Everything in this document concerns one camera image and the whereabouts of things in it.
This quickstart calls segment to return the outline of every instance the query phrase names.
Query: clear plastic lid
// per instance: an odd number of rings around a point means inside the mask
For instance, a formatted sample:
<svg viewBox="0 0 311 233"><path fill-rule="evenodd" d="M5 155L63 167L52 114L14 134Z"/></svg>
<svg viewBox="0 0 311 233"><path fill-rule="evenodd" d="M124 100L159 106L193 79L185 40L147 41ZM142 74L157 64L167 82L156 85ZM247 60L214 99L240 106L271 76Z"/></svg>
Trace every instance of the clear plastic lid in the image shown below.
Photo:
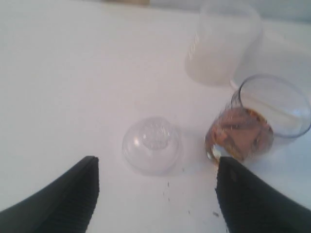
<svg viewBox="0 0 311 233"><path fill-rule="evenodd" d="M146 174L160 174L176 162L178 144L175 128L162 117L151 117L130 127L122 148L134 168Z"/></svg>

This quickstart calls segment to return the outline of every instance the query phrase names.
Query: glass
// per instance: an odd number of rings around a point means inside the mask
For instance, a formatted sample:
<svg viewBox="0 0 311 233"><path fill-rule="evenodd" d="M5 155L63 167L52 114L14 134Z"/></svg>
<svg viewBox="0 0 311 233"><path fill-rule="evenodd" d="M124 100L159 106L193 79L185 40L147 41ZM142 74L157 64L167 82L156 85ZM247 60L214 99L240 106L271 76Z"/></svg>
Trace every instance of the glass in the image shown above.
<svg viewBox="0 0 311 233"><path fill-rule="evenodd" d="M295 139L311 127L311 106L292 83L268 74L247 78L213 122L205 145L209 159L243 161L267 152L276 139Z"/></svg>
<svg viewBox="0 0 311 233"><path fill-rule="evenodd" d="M131 166L144 174L156 175L175 164L178 145L174 126L162 117L150 117L127 131L122 148Z"/></svg>
<svg viewBox="0 0 311 233"><path fill-rule="evenodd" d="M242 57L254 53L261 38L261 19L247 3L206 1L186 57L186 72L204 84L228 84Z"/></svg>

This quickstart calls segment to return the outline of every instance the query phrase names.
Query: white table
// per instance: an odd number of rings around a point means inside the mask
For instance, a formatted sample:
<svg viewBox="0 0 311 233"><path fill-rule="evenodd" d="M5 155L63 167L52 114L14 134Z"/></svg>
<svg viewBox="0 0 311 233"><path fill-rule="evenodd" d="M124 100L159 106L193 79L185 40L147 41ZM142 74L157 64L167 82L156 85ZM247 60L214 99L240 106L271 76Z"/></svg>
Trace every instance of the white table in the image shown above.
<svg viewBox="0 0 311 233"><path fill-rule="evenodd" d="M78 0L1 1L0 209L96 155L101 192L88 233L224 233L203 137L233 90L187 77L197 19ZM177 126L183 151L160 177L134 172L121 154L128 127L154 115ZM309 208L310 137L250 165Z"/></svg>

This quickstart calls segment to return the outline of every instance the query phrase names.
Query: glass rim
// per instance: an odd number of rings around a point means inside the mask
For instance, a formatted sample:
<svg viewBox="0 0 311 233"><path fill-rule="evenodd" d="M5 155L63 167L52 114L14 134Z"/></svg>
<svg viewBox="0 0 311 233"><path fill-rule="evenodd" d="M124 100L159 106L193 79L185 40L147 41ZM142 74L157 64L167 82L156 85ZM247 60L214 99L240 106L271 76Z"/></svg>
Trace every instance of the glass rim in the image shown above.
<svg viewBox="0 0 311 233"><path fill-rule="evenodd" d="M252 80L255 80L255 79L271 79L271 80L277 80L278 82L280 83L283 83L287 86L289 86L293 91L295 91L297 94L299 94L303 100L305 101L305 104L306 106L308 107L309 109L309 112L311 114L311 105L310 105L310 102L309 102L309 99L306 97L306 95L300 90L300 88L298 88L297 86L295 86L293 83L281 78L281 77L278 77L278 76L275 76L275 75L272 75L272 74L266 74L266 73L259 73L259 74L255 74L255 75L252 75L248 78L246 78L242 84L240 85L239 89L238 89L238 102L239 104L241 105L242 108L244 108L243 106L243 103L242 103L242 99L241 99L241 91L242 91L242 88L243 86L249 82L249 81L252 81ZM300 132L300 133L296 133L296 134L291 134L291 135L287 135L287 134L282 134L282 133L276 133L274 132L274 136L277 136L277 137L282 137L282 138L297 138L297 137L300 137L302 135L304 135L305 133L307 133L311 128L311 118L310 118L310 122L309 122L309 125L308 127Z"/></svg>

